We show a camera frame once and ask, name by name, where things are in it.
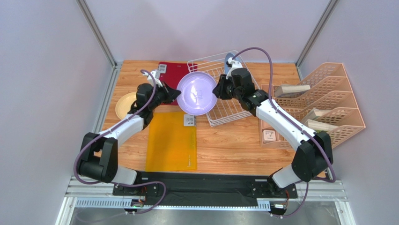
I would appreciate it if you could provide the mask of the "blue plate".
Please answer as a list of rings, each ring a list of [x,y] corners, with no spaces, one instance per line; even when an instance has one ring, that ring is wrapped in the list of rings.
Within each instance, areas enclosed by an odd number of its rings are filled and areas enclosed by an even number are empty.
[[[237,58],[233,59],[233,57],[233,53],[227,53],[227,55],[225,56],[224,72],[226,75],[232,72],[234,69],[243,67],[242,63]]]

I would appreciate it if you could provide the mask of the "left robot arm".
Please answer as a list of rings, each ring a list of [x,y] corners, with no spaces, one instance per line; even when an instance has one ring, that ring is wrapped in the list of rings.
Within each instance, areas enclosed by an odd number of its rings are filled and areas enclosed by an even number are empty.
[[[174,102],[180,94],[181,91],[164,82],[139,85],[136,100],[121,121],[98,134],[85,134],[81,151],[74,162],[76,179],[83,184],[88,182],[82,180],[82,176],[93,179],[92,184],[103,182],[135,186],[139,173],[118,164],[118,149],[131,136],[150,124],[155,108]]]

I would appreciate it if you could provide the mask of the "yellow plate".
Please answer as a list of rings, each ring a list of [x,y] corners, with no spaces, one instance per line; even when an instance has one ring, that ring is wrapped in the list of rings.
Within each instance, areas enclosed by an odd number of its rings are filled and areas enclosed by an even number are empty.
[[[131,92],[122,96],[116,103],[115,113],[116,116],[121,120],[131,109],[131,105],[136,100],[136,92]]]

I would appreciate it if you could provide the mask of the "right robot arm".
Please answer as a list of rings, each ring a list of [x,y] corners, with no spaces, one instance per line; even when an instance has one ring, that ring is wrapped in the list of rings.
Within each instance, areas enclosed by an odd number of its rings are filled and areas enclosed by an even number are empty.
[[[236,99],[244,110],[272,126],[295,150],[292,163],[268,177],[272,191],[300,181],[309,182],[332,168],[329,134],[308,128],[279,107],[267,92],[256,89],[248,69],[237,68],[228,75],[220,75],[213,94],[223,100]]]

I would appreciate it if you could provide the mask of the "purple plate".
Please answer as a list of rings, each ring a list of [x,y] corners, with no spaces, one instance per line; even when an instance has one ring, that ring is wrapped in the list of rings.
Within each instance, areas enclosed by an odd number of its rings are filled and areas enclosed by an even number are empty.
[[[186,114],[194,116],[210,112],[217,103],[213,94],[215,87],[216,81],[211,75],[201,71],[188,73],[177,85],[181,92],[177,97],[178,106]]]

